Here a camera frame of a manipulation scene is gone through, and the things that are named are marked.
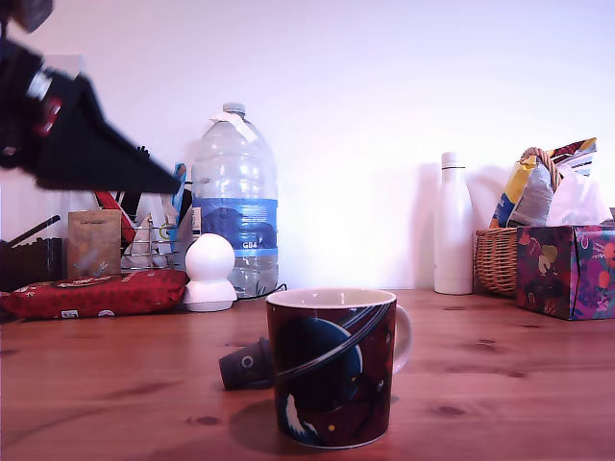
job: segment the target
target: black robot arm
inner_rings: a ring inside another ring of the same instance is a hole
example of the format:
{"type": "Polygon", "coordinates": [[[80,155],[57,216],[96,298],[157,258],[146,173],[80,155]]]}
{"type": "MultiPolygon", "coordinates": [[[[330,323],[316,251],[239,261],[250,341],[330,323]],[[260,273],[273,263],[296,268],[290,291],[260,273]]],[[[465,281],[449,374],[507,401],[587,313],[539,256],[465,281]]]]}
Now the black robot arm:
{"type": "Polygon", "coordinates": [[[31,32],[51,10],[51,0],[0,0],[0,167],[50,189],[175,193],[179,181],[106,122],[88,78],[45,69],[6,38],[9,18],[31,32]]]}

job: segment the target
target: space-themed mug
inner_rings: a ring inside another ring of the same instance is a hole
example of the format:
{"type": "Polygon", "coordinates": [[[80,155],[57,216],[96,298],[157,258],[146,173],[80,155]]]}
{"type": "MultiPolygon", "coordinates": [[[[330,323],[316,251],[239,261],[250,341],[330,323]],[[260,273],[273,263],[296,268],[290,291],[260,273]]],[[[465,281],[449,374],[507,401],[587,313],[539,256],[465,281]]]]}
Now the space-themed mug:
{"type": "Polygon", "coordinates": [[[267,322],[280,431],[327,449],[379,439],[393,374],[410,350],[410,319],[396,296],[360,288],[278,292],[267,297],[267,322]]]}

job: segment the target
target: white metal water bottle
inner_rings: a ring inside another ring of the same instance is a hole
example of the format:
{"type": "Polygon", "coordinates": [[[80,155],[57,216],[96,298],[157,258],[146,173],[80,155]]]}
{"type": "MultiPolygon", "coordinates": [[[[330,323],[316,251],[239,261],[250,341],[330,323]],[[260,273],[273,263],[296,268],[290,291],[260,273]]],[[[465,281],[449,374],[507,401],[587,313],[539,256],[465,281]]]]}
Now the white metal water bottle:
{"type": "Polygon", "coordinates": [[[472,293],[473,211],[465,182],[465,165],[458,154],[442,154],[442,183],[437,195],[434,226],[433,288],[445,295],[472,293]]]}
{"type": "Polygon", "coordinates": [[[267,294],[278,283],[276,162],[245,115],[242,104],[225,104],[192,165],[200,232],[222,235],[233,246],[229,280],[238,298],[267,294]]]}

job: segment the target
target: colorful tissue box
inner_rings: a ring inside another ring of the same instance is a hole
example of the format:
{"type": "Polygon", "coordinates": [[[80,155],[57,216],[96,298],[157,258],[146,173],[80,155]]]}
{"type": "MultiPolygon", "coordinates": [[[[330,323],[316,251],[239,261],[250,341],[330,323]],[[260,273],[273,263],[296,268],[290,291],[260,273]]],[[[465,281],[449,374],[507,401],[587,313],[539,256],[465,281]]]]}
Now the colorful tissue box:
{"type": "Polygon", "coordinates": [[[517,305],[565,320],[615,317],[615,228],[519,228],[517,305]]]}

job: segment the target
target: blue label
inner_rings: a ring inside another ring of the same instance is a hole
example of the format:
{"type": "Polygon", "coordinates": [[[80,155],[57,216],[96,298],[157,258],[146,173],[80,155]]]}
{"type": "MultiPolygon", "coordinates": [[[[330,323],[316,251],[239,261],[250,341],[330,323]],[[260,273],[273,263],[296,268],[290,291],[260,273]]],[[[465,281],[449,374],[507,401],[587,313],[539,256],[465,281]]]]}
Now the blue label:
{"type": "Polygon", "coordinates": [[[201,233],[226,238],[238,256],[278,254],[278,201],[271,199],[194,199],[201,208],[201,233]]]}
{"type": "Polygon", "coordinates": [[[510,202],[508,196],[504,193],[496,206],[496,211],[493,214],[493,217],[498,220],[498,224],[501,228],[506,227],[506,222],[512,213],[512,209],[515,208],[515,204],[510,202]]]}

